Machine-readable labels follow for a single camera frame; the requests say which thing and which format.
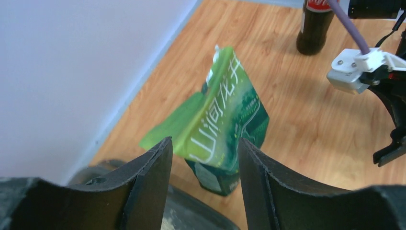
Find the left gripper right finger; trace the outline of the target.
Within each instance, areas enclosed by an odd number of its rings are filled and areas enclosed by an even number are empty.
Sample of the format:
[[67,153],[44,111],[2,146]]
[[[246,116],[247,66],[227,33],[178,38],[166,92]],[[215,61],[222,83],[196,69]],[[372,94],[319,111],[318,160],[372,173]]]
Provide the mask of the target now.
[[250,230],[403,230],[406,188],[330,186],[272,159],[241,138],[241,188]]

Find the green litter bag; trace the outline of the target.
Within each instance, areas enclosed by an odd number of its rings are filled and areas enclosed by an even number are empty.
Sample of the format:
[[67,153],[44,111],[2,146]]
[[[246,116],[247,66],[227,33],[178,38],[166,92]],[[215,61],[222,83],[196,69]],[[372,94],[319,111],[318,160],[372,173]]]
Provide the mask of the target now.
[[216,47],[202,89],[148,131],[139,146],[150,149],[171,137],[173,153],[186,161],[200,186],[228,196],[240,181],[240,138],[260,148],[269,121],[233,47]]

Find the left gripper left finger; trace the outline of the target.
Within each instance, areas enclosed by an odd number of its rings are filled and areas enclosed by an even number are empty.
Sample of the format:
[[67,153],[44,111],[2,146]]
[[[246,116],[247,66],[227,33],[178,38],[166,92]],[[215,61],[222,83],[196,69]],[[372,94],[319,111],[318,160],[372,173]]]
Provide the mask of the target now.
[[86,184],[2,177],[3,230],[158,230],[172,166],[172,139]]

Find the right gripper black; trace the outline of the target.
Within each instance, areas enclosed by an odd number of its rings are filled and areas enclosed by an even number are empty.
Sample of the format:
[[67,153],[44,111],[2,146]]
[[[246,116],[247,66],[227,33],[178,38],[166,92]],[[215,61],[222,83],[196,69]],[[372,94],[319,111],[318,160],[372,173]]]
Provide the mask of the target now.
[[375,152],[373,163],[382,167],[406,153],[406,33],[402,32],[396,54],[384,52],[383,63],[374,71],[362,74],[361,82],[368,84],[384,104],[396,128],[392,142]]

